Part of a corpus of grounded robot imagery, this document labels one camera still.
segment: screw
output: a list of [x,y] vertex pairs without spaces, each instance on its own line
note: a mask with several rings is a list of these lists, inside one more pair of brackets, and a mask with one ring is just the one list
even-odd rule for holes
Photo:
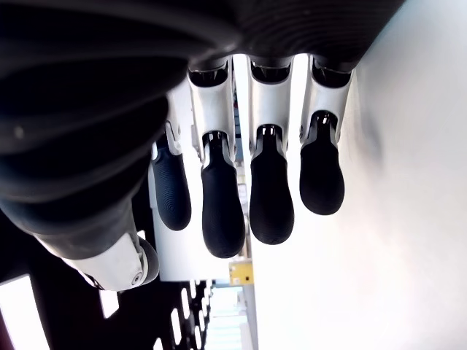
[[143,276],[142,272],[138,272],[135,277],[133,277],[133,281],[131,281],[131,285],[134,286],[136,283],[139,282],[139,279]]

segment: black fingertip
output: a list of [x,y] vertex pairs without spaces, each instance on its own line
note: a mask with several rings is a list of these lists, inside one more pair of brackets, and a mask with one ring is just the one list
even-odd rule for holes
[[300,196],[305,207],[319,215],[336,213],[345,192],[337,148],[318,139],[307,144],[300,155]]

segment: white wall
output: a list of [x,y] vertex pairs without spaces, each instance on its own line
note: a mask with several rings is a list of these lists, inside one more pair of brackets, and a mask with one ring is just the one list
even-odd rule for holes
[[350,91],[339,142],[346,195],[332,217],[299,198],[297,57],[295,228],[282,245],[252,245],[260,349],[467,347],[466,36],[467,1],[408,0],[375,41]]

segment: metal bracket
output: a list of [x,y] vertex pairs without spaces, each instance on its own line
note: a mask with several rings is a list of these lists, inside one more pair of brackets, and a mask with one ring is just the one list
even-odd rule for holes
[[304,107],[301,115],[300,142],[308,144],[313,137],[313,135],[310,135],[313,132],[313,114],[318,111],[327,111],[337,118],[335,135],[331,137],[331,141],[334,140],[335,144],[337,144],[341,137],[342,120],[353,73],[345,86],[326,87],[317,82],[313,75],[312,65],[313,59],[309,58]]
[[213,131],[227,135],[228,154],[231,162],[235,161],[235,120],[234,96],[232,83],[232,60],[227,62],[226,79],[215,86],[196,85],[188,75],[190,84],[193,119],[196,129],[196,143],[201,163],[204,163],[203,136]]
[[290,59],[290,71],[279,82],[263,82],[255,78],[253,63],[248,58],[248,85],[250,89],[250,152],[258,155],[257,135],[262,125],[276,125],[282,131],[279,140],[281,154],[285,158],[288,146],[290,114],[290,88],[292,82],[293,59]]

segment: window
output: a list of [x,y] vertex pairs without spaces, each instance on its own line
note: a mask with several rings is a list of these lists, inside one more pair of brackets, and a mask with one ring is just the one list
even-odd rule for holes
[[182,340],[182,333],[180,332],[180,321],[178,320],[178,310],[175,308],[170,314],[172,321],[172,331],[174,332],[175,345],[180,344]]

